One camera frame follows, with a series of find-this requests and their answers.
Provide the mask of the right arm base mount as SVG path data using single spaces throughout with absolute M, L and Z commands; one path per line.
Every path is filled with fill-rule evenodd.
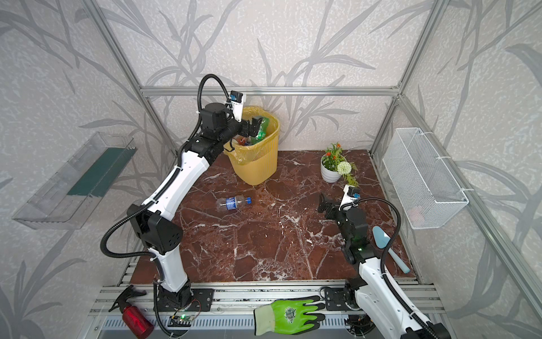
M 361 307 L 357 305 L 355 292 L 365 286 L 367 282 L 362 278 L 347 278 L 341 288 L 330 286 L 320 288 L 320 297 L 325 301 L 328 311 L 360 311 Z

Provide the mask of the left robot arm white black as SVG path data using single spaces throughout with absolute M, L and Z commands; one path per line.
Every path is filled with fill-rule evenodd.
M 180 256 L 182 229 L 173 223 L 181 202 L 198 178 L 236 136 L 256 137 L 262 117 L 245 120 L 240 104 L 211 103 L 199 112 L 196 134 L 183 145 L 177 164 L 158 189 L 141 206 L 128 209 L 135 233 L 157 264 L 163 291 L 178 295 L 189 289 Z

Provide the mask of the clear bottle red label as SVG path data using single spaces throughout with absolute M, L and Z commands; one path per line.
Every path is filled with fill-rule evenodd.
M 242 145 L 242 146 L 249 146 L 249 145 L 251 145 L 251 138 L 250 138 L 250 137 L 236 136 L 234 139 L 236 140 L 236 142 L 237 142 L 239 145 Z

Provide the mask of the green soda bottle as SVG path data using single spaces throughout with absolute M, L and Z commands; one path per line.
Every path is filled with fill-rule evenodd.
M 270 123 L 270 120 L 267 117 L 262 117 L 262 122 L 261 122 L 260 128 L 258 130 L 258 133 L 257 133 L 256 137 L 253 138 L 253 142 L 255 144 L 257 144 L 257 143 L 259 143 L 259 142 L 261 142 L 261 141 L 263 141 L 265 139 L 265 137 L 268 134 L 269 123 Z

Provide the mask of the clear bottle blue label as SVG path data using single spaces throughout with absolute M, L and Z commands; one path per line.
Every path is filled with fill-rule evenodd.
M 218 199 L 216 202 L 217 210 L 219 211 L 239 210 L 240 208 L 251 204 L 252 198 L 250 196 L 234 196 L 230 198 Z

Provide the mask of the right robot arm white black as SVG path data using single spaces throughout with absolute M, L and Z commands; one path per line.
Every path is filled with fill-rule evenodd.
M 341 202 L 320 194 L 318 203 L 318 212 L 337 223 L 344 257 L 359 275 L 345 283 L 343 303 L 364 311 L 384 338 L 451 338 L 444 324 L 433 323 L 415 306 L 385 267 L 402 224 L 398 209 L 385 199 L 362 198 L 358 193 L 357 188 L 347 186 Z M 388 205 L 397 219 L 395 231 L 382 249 L 369 240 L 366 214 L 359 207 L 368 201 Z

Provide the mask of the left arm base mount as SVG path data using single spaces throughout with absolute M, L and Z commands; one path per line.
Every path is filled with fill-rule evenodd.
M 170 292 L 158 285 L 154 310 L 173 312 L 209 312 L 213 302 L 214 289 L 183 288 L 179 292 Z

